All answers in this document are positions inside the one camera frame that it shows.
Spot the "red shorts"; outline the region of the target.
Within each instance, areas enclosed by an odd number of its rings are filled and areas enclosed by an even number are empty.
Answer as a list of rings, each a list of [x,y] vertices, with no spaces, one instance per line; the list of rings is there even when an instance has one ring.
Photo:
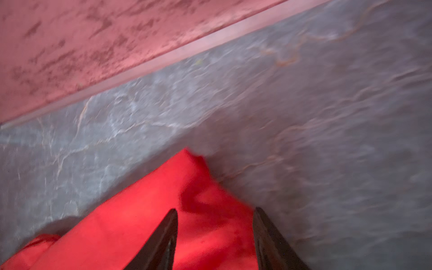
[[[255,270],[253,211],[182,150],[98,206],[64,236],[40,235],[3,270],[121,270],[167,212],[178,213],[176,270]]]

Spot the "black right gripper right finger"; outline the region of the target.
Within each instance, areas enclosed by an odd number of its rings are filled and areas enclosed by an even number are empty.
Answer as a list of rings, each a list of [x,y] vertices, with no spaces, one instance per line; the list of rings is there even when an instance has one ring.
[[[310,270],[260,207],[253,213],[253,234],[259,270]]]

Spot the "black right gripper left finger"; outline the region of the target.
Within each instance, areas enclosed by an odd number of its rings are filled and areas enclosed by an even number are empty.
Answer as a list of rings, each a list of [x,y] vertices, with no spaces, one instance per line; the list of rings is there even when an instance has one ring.
[[[124,270],[172,270],[178,236],[178,213],[170,209]]]

